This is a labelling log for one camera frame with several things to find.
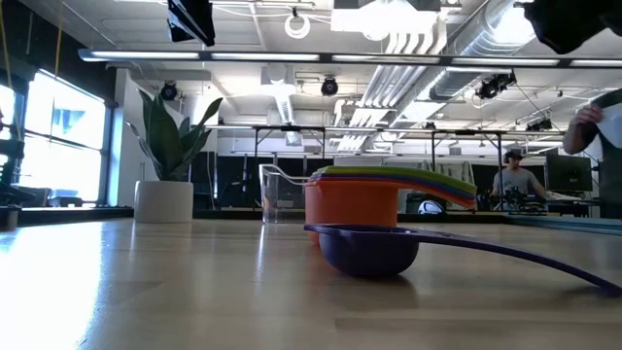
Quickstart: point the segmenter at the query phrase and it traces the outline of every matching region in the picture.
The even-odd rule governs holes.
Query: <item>man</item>
[[[503,193],[517,189],[522,194],[528,194],[529,188],[534,189],[537,195],[546,198],[546,190],[537,180],[533,172],[520,167],[523,157],[515,152],[508,152],[503,156],[506,168],[502,170],[503,177]],[[495,175],[495,184],[493,185],[492,195],[500,195],[499,173]]]
[[[622,102],[622,89],[607,93],[581,109],[570,122],[564,137],[564,150],[570,155],[583,152],[599,135],[603,146],[600,163],[599,193],[601,217],[622,218],[622,150],[601,135],[597,126],[603,120],[603,109]]]

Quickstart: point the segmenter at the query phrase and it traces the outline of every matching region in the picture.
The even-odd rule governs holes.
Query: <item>ceiling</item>
[[[42,17],[57,22],[58,2],[50,0],[20,0]],[[77,14],[63,10],[63,27],[87,47],[93,49],[134,50],[202,50],[201,44],[171,44],[165,19],[166,7],[158,3],[124,2],[127,0],[64,0]],[[483,0],[462,0],[463,9],[448,19],[448,32],[456,30]],[[332,0],[315,1],[315,10],[300,10],[315,16],[329,16]],[[307,37],[297,40],[284,31],[285,17],[258,17],[254,23],[250,8],[227,7],[215,9],[214,22],[217,31],[213,50],[227,51],[272,51],[272,52],[342,52],[381,53],[388,41],[373,42],[361,33],[332,32],[330,25],[317,20],[311,21]],[[288,9],[266,9],[257,7],[259,15],[287,14]],[[90,26],[97,28],[97,33]],[[533,40],[524,47],[520,55],[552,55],[553,52]],[[619,56],[622,54],[622,38],[605,31],[585,43],[572,55]],[[261,116],[274,108],[274,98],[258,93],[261,64],[248,63],[152,63],[142,64],[143,70],[157,74],[174,70],[209,70],[218,82],[223,94],[228,96],[229,107],[225,113],[228,122],[242,123],[245,116]],[[357,65],[299,65],[294,67],[298,94],[292,97],[295,110],[317,110],[332,113],[338,98],[360,98],[369,83],[375,67]],[[332,75],[339,83],[339,96],[322,97],[320,86],[324,76]],[[516,71],[519,87],[512,87],[499,99],[480,102],[473,96],[473,89],[467,90],[455,101],[444,107],[434,117],[437,127],[460,128],[484,125],[492,128],[510,128],[516,121],[524,122],[530,116],[537,116],[542,109],[550,111],[554,124],[564,129],[575,109],[590,97],[602,93],[605,88],[622,86],[620,70],[530,70]],[[187,93],[200,93],[201,82],[185,82]]]

